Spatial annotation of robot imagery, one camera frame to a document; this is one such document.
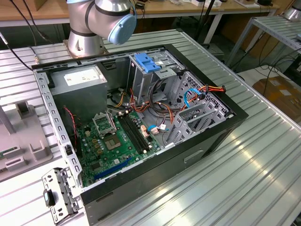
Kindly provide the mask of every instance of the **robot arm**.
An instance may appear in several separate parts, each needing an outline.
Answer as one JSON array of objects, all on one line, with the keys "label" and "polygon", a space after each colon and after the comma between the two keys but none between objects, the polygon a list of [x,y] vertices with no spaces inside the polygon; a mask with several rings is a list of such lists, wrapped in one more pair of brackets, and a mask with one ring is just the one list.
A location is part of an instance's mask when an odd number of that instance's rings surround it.
[{"label": "robot arm", "polygon": [[283,16],[292,22],[301,21],[301,0],[296,0]]},{"label": "robot arm", "polygon": [[67,0],[67,4],[71,27],[68,49],[75,56],[101,54],[100,37],[123,44],[136,27],[129,0]]}]

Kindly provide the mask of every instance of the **open computer chassis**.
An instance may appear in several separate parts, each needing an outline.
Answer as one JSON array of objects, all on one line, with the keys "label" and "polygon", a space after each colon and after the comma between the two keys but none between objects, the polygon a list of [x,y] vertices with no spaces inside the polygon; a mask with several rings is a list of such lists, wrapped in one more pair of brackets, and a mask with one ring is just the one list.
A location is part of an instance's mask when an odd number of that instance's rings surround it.
[{"label": "open computer chassis", "polygon": [[[54,101],[50,92],[49,84],[51,82],[45,76],[45,72],[81,68],[97,62],[110,63],[112,60],[122,57],[133,58],[134,54],[137,53],[151,54],[159,51],[168,51],[174,61],[180,62],[185,71],[189,71],[198,80],[197,83],[216,86],[172,45],[133,49],[103,56],[91,56],[33,66],[62,157],[67,164],[65,169],[53,169],[43,177],[44,196],[47,205],[51,207],[54,223],[59,224],[84,208],[89,224],[96,224],[124,205],[209,155],[247,118],[248,115],[226,94],[221,92],[212,93],[211,97],[215,100],[213,100],[213,103],[224,106],[224,110],[226,109],[231,117],[212,127],[208,126],[195,136],[189,138],[182,136],[181,140],[174,136],[176,145],[169,141],[169,145],[165,146],[160,152],[84,187],[80,180],[82,166],[62,122],[64,120],[59,114],[58,103]],[[120,85],[118,79],[106,78],[106,80],[111,84],[116,83],[116,87]],[[178,114],[175,121],[180,117],[183,119],[185,115]]]}]

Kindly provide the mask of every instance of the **ram slot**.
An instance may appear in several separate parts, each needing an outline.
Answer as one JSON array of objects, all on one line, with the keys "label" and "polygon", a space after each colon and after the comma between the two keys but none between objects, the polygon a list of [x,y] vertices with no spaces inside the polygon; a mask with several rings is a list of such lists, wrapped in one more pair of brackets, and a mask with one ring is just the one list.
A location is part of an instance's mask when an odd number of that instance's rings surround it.
[{"label": "ram slot", "polygon": [[129,137],[130,141],[133,143],[139,154],[142,154],[144,150],[149,150],[149,147],[140,134],[139,130],[127,115],[118,118],[118,121],[120,122],[121,126],[125,130],[127,136]]}]

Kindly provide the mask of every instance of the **wooden desk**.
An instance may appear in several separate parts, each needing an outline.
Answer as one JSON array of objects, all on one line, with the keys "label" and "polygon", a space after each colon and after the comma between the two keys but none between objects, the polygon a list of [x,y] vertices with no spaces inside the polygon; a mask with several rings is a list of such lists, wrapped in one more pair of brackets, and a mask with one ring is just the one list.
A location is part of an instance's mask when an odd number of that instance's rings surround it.
[{"label": "wooden desk", "polygon": [[[224,14],[239,14],[239,13],[258,13],[269,12],[272,16],[279,7],[274,5],[272,7],[260,8],[245,8],[233,0],[222,3],[218,8],[212,8],[210,15],[215,15],[213,23],[210,27],[205,43],[209,43],[216,27]],[[26,10],[22,10],[27,19],[30,19]],[[156,17],[176,17],[176,16],[199,16],[202,12],[202,7],[197,7],[191,3],[184,3],[182,5],[175,5],[169,0],[164,2],[149,1],[145,3],[145,18]],[[142,18],[143,12],[137,9],[138,18]],[[36,24],[64,24],[69,23],[69,13],[67,3],[65,0],[48,0],[37,12],[32,12]],[[17,10],[13,7],[0,7],[0,27],[22,26],[26,25],[25,21],[19,15]]]}]

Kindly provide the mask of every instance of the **slotted aluminum surface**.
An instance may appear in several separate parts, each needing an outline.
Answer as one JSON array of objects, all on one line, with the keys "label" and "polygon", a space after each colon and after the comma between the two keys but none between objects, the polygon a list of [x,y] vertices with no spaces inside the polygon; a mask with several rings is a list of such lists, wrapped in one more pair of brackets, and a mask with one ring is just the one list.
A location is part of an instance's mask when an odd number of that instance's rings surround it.
[{"label": "slotted aluminum surface", "polygon": [[[101,226],[290,225],[301,211],[301,129],[269,105],[233,72],[176,30],[136,34],[110,52],[172,43],[248,114],[219,149],[148,194],[112,213]],[[35,48],[43,62],[68,59],[63,44]],[[28,48],[16,50],[28,64]],[[1,225],[53,225],[42,196],[41,176],[64,167],[33,74],[9,51],[0,52],[0,104],[29,99],[55,161],[0,183]],[[87,225],[83,213],[63,225]]]},{"label": "slotted aluminum surface", "polygon": [[301,48],[301,41],[297,39],[301,22],[291,22],[282,16],[263,16],[254,18],[253,24],[292,49]]}]

